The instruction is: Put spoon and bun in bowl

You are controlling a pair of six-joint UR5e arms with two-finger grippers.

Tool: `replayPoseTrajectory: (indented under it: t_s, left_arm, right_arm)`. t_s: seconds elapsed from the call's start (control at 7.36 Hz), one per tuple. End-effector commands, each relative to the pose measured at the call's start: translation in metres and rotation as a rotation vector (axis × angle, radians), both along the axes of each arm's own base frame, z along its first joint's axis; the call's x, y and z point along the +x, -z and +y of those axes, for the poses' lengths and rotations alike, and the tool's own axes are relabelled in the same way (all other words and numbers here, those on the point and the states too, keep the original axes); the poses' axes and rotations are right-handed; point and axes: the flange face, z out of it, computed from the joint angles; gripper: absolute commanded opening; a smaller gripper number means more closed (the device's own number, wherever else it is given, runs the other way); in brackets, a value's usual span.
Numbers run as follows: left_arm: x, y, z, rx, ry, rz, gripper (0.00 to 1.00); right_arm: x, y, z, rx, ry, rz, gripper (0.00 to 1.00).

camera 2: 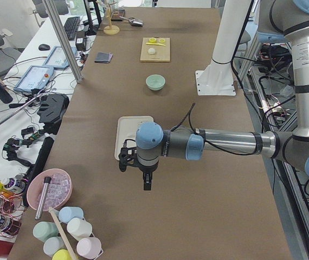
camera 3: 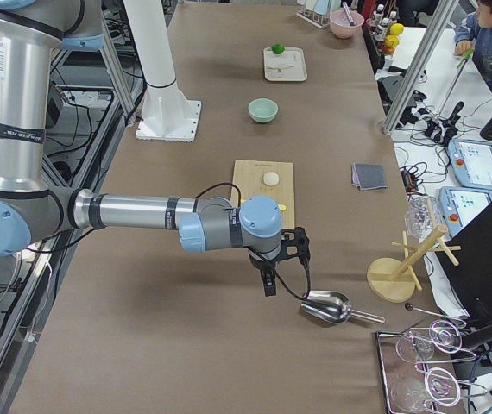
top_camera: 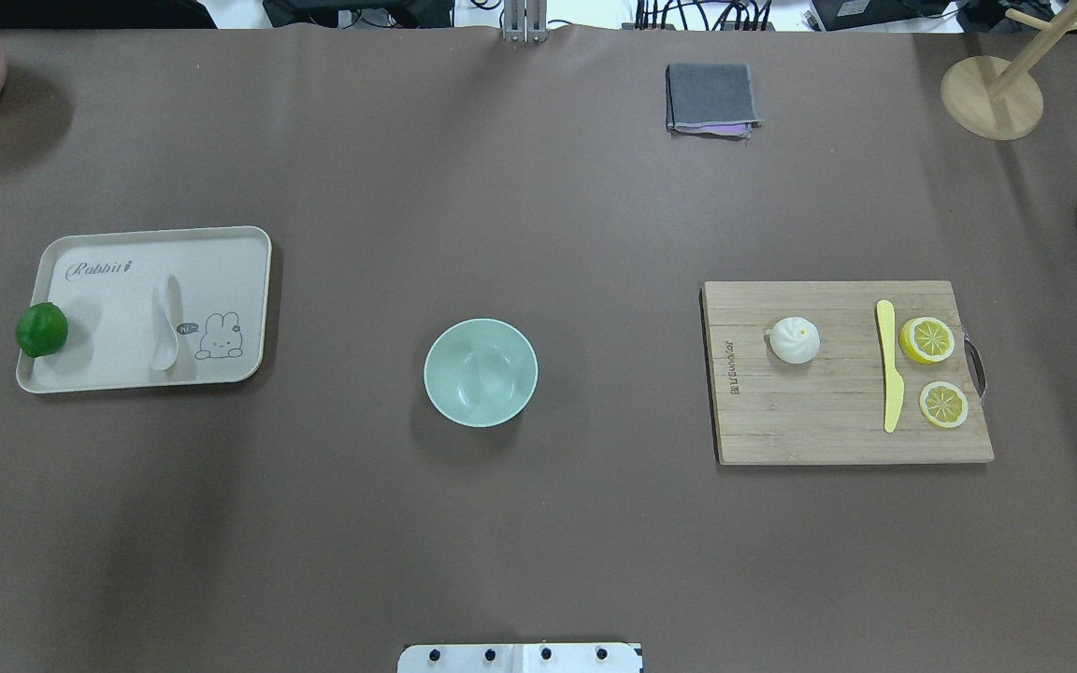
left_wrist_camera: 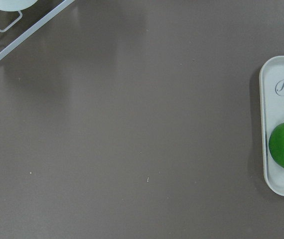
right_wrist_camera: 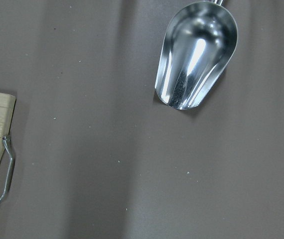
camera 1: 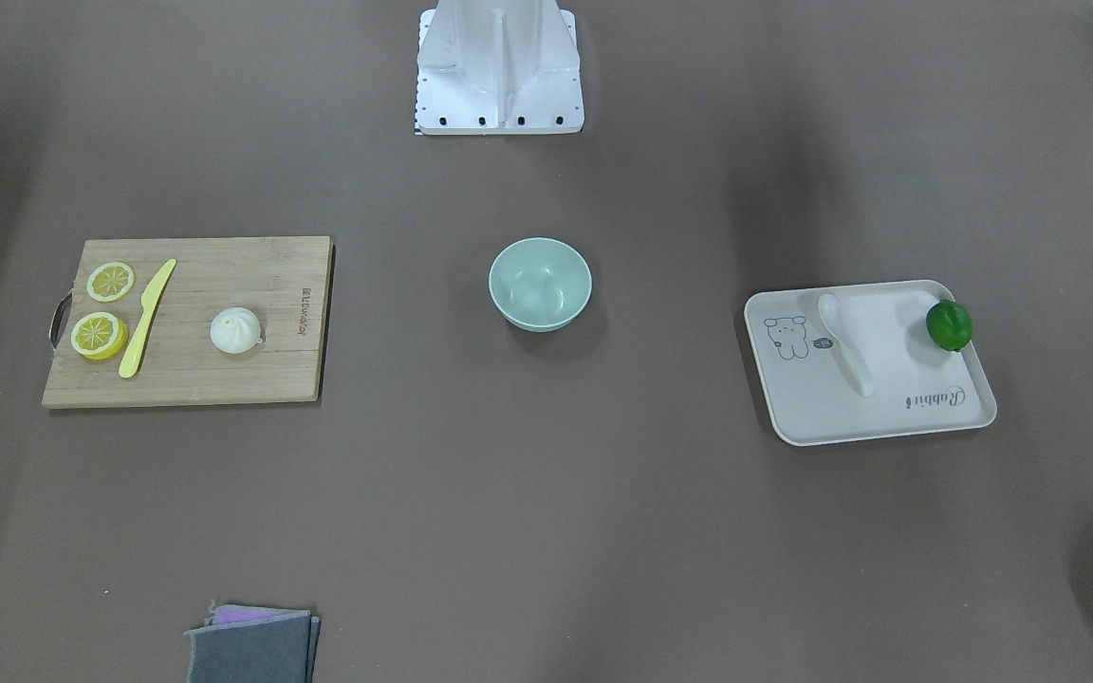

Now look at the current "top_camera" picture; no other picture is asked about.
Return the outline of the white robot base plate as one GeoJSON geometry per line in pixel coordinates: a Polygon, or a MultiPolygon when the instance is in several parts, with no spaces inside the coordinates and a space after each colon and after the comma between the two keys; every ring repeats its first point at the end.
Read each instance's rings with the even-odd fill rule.
{"type": "Polygon", "coordinates": [[[639,644],[538,642],[415,644],[398,657],[397,672],[642,672],[639,644]]]}

